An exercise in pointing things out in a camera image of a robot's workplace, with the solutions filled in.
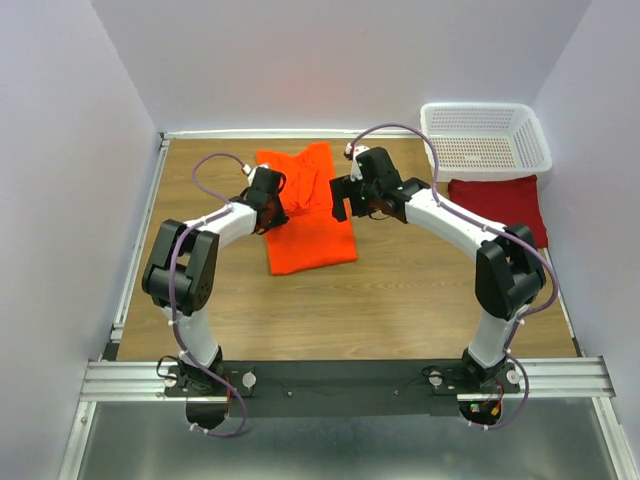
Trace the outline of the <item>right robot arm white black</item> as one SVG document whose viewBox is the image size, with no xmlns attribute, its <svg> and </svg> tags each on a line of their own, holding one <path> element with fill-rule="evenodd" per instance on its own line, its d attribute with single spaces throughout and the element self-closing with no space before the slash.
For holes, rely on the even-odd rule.
<svg viewBox="0 0 640 480">
<path fill-rule="evenodd" d="M 546 283 L 532 232 L 523 224 L 507 227 L 457 207 L 419 178 L 402 179 L 382 147 L 347 146 L 345 156 L 349 174 L 329 183 L 335 220 L 381 212 L 439 236 L 473 260 L 481 319 L 459 371 L 467 389 L 485 390 L 504 367 L 518 316 Z"/>
</svg>

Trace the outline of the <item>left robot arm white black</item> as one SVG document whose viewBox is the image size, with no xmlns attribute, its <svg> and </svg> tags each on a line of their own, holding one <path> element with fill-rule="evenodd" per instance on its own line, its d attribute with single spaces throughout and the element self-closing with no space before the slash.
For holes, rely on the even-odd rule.
<svg viewBox="0 0 640 480">
<path fill-rule="evenodd" d="M 174 380 L 201 395 L 227 386 L 222 349 L 208 320 L 219 251 L 288 221 L 280 199 L 286 176 L 266 165 L 244 172 L 248 186 L 220 209 L 187 222 L 161 224 L 141 281 L 144 293 L 167 315 L 179 345 Z"/>
</svg>

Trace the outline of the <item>orange t shirt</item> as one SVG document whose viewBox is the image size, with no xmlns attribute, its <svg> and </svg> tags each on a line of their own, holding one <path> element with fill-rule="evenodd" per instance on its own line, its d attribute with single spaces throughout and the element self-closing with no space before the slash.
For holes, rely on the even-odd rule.
<svg viewBox="0 0 640 480">
<path fill-rule="evenodd" d="M 283 173 L 280 193 L 286 224 L 266 233 L 270 273 L 288 275 L 357 260 L 351 222 L 332 216 L 330 181 L 335 177 L 331 147 L 313 143 L 296 155 L 259 150 L 256 162 Z"/>
</svg>

